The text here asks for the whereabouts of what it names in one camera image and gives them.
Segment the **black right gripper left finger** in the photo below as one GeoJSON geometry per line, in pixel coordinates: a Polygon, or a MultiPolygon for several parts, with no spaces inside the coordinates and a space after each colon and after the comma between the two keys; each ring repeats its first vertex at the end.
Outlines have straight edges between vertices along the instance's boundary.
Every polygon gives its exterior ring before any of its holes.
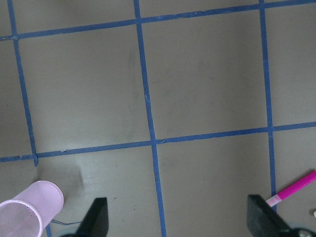
{"type": "Polygon", "coordinates": [[[109,216],[107,198],[99,197],[93,201],[74,236],[106,237],[108,230],[109,216]]]}

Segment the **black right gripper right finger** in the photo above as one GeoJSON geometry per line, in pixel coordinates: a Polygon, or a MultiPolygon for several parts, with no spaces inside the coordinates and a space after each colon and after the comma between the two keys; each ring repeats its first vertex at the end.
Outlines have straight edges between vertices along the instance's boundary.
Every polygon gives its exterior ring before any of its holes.
{"type": "Polygon", "coordinates": [[[260,195],[247,197],[247,227],[253,237],[292,236],[292,229],[260,195]]]}

